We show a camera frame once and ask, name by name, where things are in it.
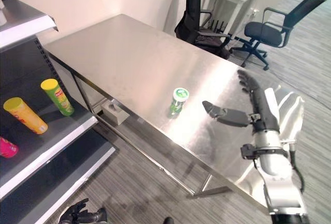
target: chair backrest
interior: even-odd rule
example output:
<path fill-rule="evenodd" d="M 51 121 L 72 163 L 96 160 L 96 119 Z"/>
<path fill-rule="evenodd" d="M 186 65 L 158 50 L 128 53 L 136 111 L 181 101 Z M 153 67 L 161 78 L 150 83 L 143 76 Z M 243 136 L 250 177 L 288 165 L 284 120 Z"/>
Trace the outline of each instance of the chair backrest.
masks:
<path fill-rule="evenodd" d="M 192 28 L 199 30 L 201 0 L 186 0 L 186 14 L 190 17 Z"/>
<path fill-rule="evenodd" d="M 296 23 L 302 20 L 303 17 L 312 12 L 317 6 L 325 1 L 326 0 L 303 0 L 286 15 L 283 26 L 293 27 Z"/>
<path fill-rule="evenodd" d="M 175 29 L 177 38 L 194 43 L 200 24 L 200 4 L 201 0 L 186 0 L 184 16 Z"/>

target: metal shelf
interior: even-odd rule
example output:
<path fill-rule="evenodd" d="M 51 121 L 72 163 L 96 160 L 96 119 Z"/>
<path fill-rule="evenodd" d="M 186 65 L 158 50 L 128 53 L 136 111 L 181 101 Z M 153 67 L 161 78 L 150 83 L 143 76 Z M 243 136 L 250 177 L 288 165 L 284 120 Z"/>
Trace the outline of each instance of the metal shelf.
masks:
<path fill-rule="evenodd" d="M 54 104 L 38 112 L 48 124 L 42 135 L 18 121 L 9 129 L 5 138 L 18 145 L 19 152 L 12 158 L 0 158 L 0 199 L 98 122 L 80 104 L 73 99 L 70 102 L 75 109 L 71 116 L 63 116 Z"/>
<path fill-rule="evenodd" d="M 2 201 L 0 222 L 44 223 L 116 151 L 109 141 L 86 132 Z"/>
<path fill-rule="evenodd" d="M 39 32 L 56 29 L 50 16 L 19 0 L 5 0 L 4 5 L 7 23 L 0 26 L 0 51 Z"/>

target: pringles can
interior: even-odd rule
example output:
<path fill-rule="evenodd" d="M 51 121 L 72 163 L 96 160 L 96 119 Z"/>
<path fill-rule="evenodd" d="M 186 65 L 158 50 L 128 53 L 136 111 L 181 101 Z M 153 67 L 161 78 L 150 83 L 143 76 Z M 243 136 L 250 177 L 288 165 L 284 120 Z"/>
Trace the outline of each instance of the pringles can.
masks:
<path fill-rule="evenodd" d="M 0 156 L 11 158 L 19 151 L 17 145 L 9 142 L 8 140 L 0 137 Z"/>
<path fill-rule="evenodd" d="M 47 124 L 20 97 L 13 97 L 4 103 L 4 109 L 16 119 L 40 135 L 46 132 Z"/>
<path fill-rule="evenodd" d="M 40 87 L 47 93 L 62 115 L 70 116 L 74 109 L 55 79 L 44 80 Z"/>

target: office chair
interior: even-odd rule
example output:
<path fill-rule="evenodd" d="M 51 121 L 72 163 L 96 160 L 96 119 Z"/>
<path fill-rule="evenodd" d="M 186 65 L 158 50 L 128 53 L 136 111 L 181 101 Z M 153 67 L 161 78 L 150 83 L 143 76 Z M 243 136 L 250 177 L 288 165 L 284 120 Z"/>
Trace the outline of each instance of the office chair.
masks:
<path fill-rule="evenodd" d="M 267 44 L 268 46 L 277 48 L 286 46 L 289 42 L 289 37 L 293 26 L 324 1 L 326 0 L 303 0 L 289 13 L 284 13 L 273 8 L 265 8 L 263 11 L 262 22 L 249 22 L 245 26 L 245 35 L 250 38 L 250 41 L 236 37 L 235 39 L 241 41 L 243 46 L 231 48 L 230 53 L 232 53 L 233 50 L 249 52 L 248 56 L 241 64 L 242 67 L 246 66 L 247 59 L 253 54 L 265 64 L 263 69 L 268 70 L 269 64 L 265 60 L 267 57 L 267 52 L 258 49 L 259 44 Z M 270 21 L 264 22 L 264 14 L 267 11 L 275 12 L 285 16 L 283 24 L 278 25 Z M 271 27 L 268 24 L 281 28 L 281 30 Z"/>
<path fill-rule="evenodd" d="M 203 50 L 228 59 L 230 53 L 224 47 L 229 43 L 230 35 L 217 34 L 204 28 L 203 26 L 211 19 L 212 12 L 209 10 L 200 10 L 200 5 L 201 0 L 186 0 L 186 10 L 183 18 L 175 28 L 176 37 Z M 200 27 L 201 13 L 208 14 L 208 17 Z M 223 43 L 220 37 L 226 38 Z"/>

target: yellow pringles can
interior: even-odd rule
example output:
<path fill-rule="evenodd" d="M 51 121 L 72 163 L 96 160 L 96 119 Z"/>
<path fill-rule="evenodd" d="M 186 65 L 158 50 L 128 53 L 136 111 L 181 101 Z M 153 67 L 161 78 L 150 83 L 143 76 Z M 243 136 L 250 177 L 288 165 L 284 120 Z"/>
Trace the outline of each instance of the yellow pringles can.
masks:
<path fill-rule="evenodd" d="M 4 109 L 38 135 L 48 129 L 48 125 L 20 97 L 8 99 Z"/>

